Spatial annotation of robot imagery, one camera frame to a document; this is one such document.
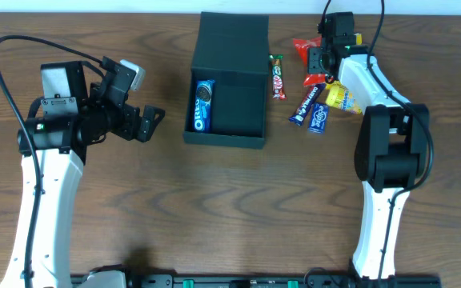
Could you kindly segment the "red snack bag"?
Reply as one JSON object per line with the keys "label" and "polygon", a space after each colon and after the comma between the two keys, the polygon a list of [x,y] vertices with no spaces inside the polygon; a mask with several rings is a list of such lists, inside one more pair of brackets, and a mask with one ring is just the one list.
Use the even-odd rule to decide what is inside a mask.
{"label": "red snack bag", "polygon": [[327,72],[322,64],[322,40],[321,36],[312,39],[293,39],[295,49],[298,51],[305,66],[306,77],[303,82],[304,86],[313,86],[327,82]]}

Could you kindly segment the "blue Oreo cookie pack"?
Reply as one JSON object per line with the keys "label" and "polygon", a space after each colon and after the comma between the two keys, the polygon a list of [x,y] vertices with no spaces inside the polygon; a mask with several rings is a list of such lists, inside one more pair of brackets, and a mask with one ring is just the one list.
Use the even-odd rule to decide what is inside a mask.
{"label": "blue Oreo cookie pack", "polygon": [[194,100],[193,127],[196,132],[210,132],[211,100],[215,80],[197,81]]}

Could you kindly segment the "black box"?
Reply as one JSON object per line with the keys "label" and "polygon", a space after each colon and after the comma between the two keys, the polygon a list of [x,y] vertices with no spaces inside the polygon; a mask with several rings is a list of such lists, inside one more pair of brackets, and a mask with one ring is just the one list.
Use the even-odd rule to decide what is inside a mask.
{"label": "black box", "polygon": [[[190,67],[190,90],[182,133],[189,144],[261,149],[266,142],[269,17],[202,12]],[[209,130],[196,106],[200,81],[213,80]]]}

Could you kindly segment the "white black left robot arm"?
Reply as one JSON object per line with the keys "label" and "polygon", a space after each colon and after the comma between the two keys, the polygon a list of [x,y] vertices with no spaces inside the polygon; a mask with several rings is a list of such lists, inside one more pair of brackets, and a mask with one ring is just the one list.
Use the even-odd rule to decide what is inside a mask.
{"label": "white black left robot arm", "polygon": [[71,287],[70,232],[74,200],[87,148],[109,133],[127,141],[150,140],[165,112],[126,104],[145,70],[127,60],[104,58],[101,82],[86,84],[89,62],[41,66],[43,96],[18,132],[22,203],[11,259],[2,287]]}

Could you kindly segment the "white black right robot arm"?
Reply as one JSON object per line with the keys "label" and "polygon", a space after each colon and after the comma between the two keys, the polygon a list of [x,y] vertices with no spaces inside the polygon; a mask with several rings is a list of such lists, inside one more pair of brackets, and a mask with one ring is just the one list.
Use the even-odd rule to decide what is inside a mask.
{"label": "white black right robot arm", "polygon": [[308,70],[347,88],[363,114],[355,172],[363,184],[363,216],[351,259],[355,277],[384,286],[395,278],[395,245],[410,192],[427,179],[433,162],[429,110],[402,96],[375,56],[353,38],[323,39],[308,52]]}

